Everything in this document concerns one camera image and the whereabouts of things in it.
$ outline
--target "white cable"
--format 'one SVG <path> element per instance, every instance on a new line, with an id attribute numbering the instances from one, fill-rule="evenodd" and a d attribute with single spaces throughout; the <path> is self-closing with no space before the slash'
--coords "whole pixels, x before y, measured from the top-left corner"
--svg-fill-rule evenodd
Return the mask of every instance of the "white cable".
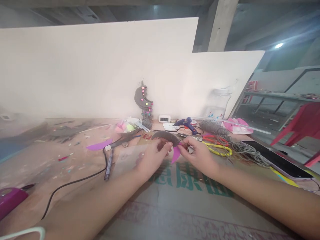
<path id="1" fill-rule="evenodd" d="M 18 237 L 18 236 L 24 235 L 26 233 L 31 233 L 31 232 L 38 232 L 40 234 L 39 240 L 44 240 L 44 235 L 46 234 L 46 230 L 43 227 L 28 228 L 28 229 L 22 230 L 20 232 L 16 232 L 16 233 L 12 233 L 12 234 L 0 237 L 0 240 L 6 240 L 9 238 Z"/>

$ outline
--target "ceiling light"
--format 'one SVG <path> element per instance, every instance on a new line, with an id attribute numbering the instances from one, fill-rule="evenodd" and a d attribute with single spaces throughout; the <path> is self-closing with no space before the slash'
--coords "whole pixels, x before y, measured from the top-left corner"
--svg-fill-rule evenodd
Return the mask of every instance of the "ceiling light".
<path id="1" fill-rule="evenodd" d="M 279 48 L 279 47 L 282 47 L 283 43 L 279 43 L 277 44 L 274 48 Z"/>

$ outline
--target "scissors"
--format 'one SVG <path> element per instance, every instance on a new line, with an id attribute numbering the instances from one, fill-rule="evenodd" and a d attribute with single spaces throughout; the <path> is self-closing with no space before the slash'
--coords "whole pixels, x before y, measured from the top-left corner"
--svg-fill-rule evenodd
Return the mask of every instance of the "scissors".
<path id="1" fill-rule="evenodd" d="M 214 154 L 216 154 L 216 155 L 218 155 L 218 156 L 229 157 L 229 156 L 232 155 L 232 150 L 231 150 L 230 148 L 226 147 L 226 146 L 228 146 L 228 144 L 226 144 L 226 145 L 223 146 L 223 145 L 221 145 L 221 144 L 218 145 L 218 144 L 213 144 L 213 143 L 206 143 L 206 142 L 203 141 L 203 140 L 205 140 L 205 141 L 215 142 L 215 141 L 213 141 L 213 140 L 210 139 L 210 137 L 211 137 L 211 136 L 214 136 L 214 135 L 207 135 L 207 136 L 204 136 L 204 137 L 202 137 L 202 136 L 187 135 L 187 134 L 182 134 L 182 133 L 177 133 L 177 135 L 179 135 L 179 136 L 181 136 L 181 137 L 184 137 L 184 138 L 186 138 L 187 136 L 193 137 L 195 140 L 204 143 L 204 144 L 207 146 L 207 148 L 209 149 L 210 152 L 212 152 L 212 153 L 214 153 Z M 220 152 L 212 149 L 211 147 L 216 147 L 216 148 L 225 149 L 225 150 L 227 150 L 229 153 L 220 153 Z"/>
<path id="2" fill-rule="evenodd" d="M 227 140 L 225 140 L 224 138 L 218 137 L 218 136 L 216 136 L 216 135 L 205 135 L 205 136 L 203 136 L 203 140 L 204 140 L 204 141 L 208 141 L 208 142 L 215 143 L 215 144 L 217 144 L 217 145 L 222 145 L 222 146 L 226 146 L 226 147 L 229 146 Z"/>

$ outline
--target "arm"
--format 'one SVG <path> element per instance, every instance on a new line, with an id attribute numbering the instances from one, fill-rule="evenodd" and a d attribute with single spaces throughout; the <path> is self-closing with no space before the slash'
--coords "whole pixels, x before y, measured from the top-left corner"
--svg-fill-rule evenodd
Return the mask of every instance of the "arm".
<path id="1" fill-rule="evenodd" d="M 93 239 L 159 168 L 171 147 L 170 142 L 153 141 L 134 169 L 52 209 L 47 217 L 36 224 L 45 228 L 45 240 Z M 39 239 L 37 233 L 23 237 Z"/>
<path id="2" fill-rule="evenodd" d="M 179 147 L 181 154 L 197 169 L 223 184 L 240 197 L 260 208 L 288 228 L 306 239 L 320 236 L 320 196 L 286 183 L 259 178 L 239 169 L 216 163 L 207 147 L 187 137 L 183 140 L 193 146 L 188 153 Z"/>

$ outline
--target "smartphone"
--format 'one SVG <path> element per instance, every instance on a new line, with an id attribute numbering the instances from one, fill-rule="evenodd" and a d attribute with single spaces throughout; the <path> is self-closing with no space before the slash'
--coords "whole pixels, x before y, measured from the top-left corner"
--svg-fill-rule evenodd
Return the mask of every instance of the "smartphone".
<path id="1" fill-rule="evenodd" d="M 260 143 L 256 141 L 242 141 L 252 147 L 254 147 L 260 154 L 267 159 L 273 168 L 277 171 L 285 175 L 286 177 L 294 180 L 304 180 L 313 178 L 312 175 L 305 172 L 298 166 L 294 165 L 293 163 L 289 162 L 285 158 L 279 156 L 275 152 L 269 150 L 268 148 L 262 146 Z"/>

